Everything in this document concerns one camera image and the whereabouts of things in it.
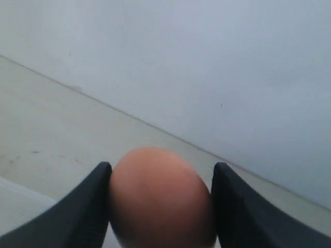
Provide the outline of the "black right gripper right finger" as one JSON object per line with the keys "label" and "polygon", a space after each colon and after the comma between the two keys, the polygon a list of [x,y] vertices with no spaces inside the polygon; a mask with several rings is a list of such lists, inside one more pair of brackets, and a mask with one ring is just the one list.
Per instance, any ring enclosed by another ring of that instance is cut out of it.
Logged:
{"label": "black right gripper right finger", "polygon": [[224,162],[214,166],[211,196],[221,247],[330,247],[330,237],[271,204]]}

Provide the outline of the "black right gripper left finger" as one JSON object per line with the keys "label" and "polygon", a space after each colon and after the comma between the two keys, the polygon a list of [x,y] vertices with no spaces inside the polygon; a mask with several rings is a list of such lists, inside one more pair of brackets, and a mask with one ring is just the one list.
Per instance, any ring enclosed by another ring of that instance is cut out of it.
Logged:
{"label": "black right gripper left finger", "polygon": [[99,163],[50,209],[1,236],[1,247],[102,247],[111,172],[110,163]]}

